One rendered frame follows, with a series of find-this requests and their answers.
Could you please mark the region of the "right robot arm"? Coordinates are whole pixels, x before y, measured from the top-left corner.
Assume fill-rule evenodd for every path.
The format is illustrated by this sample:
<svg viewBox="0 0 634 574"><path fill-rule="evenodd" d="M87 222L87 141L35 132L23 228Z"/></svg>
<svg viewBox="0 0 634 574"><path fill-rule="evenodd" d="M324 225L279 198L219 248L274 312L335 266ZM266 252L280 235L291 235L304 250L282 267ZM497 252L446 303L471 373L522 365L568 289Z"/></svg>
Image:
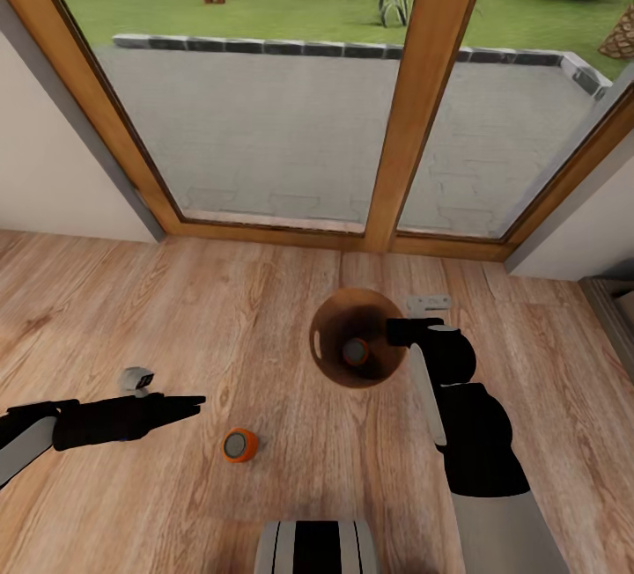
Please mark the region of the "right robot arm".
<svg viewBox="0 0 634 574"><path fill-rule="evenodd" d="M408 346L431 434L444 454L466 574L571 574L512 449L504 407L481 383L471 343L426 311L450 296L411 295L407 319L386 320L387 344Z"/></svg>

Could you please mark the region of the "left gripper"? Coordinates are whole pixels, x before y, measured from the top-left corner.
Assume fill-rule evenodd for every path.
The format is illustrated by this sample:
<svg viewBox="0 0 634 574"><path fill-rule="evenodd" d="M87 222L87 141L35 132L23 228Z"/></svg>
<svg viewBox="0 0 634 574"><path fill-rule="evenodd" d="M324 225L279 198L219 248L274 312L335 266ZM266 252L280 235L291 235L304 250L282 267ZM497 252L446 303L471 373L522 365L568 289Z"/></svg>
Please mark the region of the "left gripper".
<svg viewBox="0 0 634 574"><path fill-rule="evenodd" d="M165 396L160 392L143 398L135 395L94 402L85 432L89 445L137 440L150 431L201 412L205 396Z"/></svg>

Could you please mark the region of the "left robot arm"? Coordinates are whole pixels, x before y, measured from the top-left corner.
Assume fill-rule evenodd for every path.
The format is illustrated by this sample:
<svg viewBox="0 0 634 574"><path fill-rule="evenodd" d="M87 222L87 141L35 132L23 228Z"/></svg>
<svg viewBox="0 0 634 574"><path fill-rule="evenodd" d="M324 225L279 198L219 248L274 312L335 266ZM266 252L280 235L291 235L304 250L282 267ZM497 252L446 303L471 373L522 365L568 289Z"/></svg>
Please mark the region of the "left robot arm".
<svg viewBox="0 0 634 574"><path fill-rule="evenodd" d="M78 399L13 406L0 417L0 490L52 446L137 440L150 431L201 412L205 396L149 393L154 373L124 368L115 382L120 397L80 404Z"/></svg>

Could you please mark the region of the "trash can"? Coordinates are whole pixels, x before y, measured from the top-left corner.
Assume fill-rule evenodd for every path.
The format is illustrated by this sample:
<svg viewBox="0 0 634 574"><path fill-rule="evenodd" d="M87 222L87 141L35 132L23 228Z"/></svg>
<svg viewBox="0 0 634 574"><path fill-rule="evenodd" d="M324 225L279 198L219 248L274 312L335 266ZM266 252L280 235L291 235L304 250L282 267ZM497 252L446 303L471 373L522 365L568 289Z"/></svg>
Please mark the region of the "trash can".
<svg viewBox="0 0 634 574"><path fill-rule="evenodd" d="M384 293L350 288L332 295L316 311L309 329L309 349L317 368L331 382L351 390L366 390L387 382L402 366L408 346L387 344L386 320L403 318ZM319 332L321 358L314 335ZM365 341L374 354L367 371L359 371L343 357L343 345L353 337Z"/></svg>

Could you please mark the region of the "can of soda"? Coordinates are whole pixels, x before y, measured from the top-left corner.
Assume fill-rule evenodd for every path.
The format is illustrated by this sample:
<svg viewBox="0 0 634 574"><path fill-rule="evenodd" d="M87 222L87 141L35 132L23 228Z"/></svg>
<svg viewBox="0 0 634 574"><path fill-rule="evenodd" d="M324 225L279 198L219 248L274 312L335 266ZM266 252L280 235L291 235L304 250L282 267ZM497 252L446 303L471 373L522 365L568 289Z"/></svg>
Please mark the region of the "can of soda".
<svg viewBox="0 0 634 574"><path fill-rule="evenodd" d="M250 461L258 448L256 435L250 430L232 430L223 443L223 454L233 464Z"/></svg>
<svg viewBox="0 0 634 574"><path fill-rule="evenodd" d="M374 363L374 354L369 345L357 337L349 339L343 345L343 357L359 371L367 371Z"/></svg>

